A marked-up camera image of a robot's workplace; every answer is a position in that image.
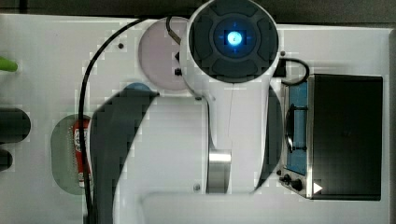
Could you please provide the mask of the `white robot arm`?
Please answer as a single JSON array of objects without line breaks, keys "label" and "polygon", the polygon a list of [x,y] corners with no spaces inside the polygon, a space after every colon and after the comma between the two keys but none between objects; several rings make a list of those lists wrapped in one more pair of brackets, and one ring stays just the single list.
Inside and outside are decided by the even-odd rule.
[{"label": "white robot arm", "polygon": [[191,16],[180,42],[181,73],[203,99],[205,141],[152,152],[132,144],[152,90],[125,89],[93,115],[90,159],[98,224],[143,224],[143,199],[153,193],[247,193],[262,170],[270,80],[279,63],[279,34],[252,0],[209,0]]}]

